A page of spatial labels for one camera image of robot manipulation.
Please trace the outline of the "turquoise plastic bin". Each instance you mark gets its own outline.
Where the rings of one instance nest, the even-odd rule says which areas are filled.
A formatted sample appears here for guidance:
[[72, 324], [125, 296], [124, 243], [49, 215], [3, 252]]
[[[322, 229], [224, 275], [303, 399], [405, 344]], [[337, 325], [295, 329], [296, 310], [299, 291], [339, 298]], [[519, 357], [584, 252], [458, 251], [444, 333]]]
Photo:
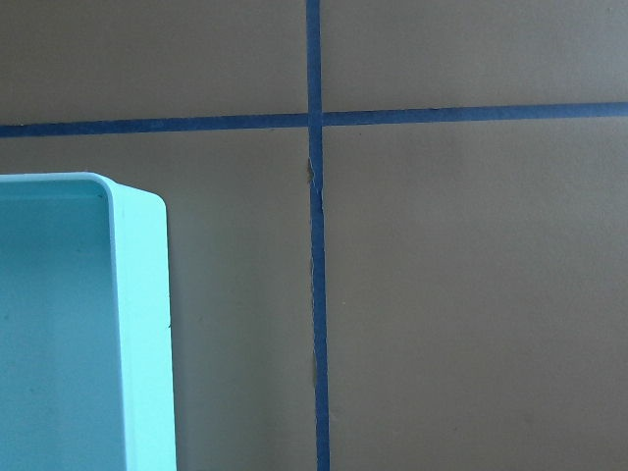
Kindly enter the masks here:
[[177, 466], [167, 212], [93, 173], [1, 179], [1, 466]]

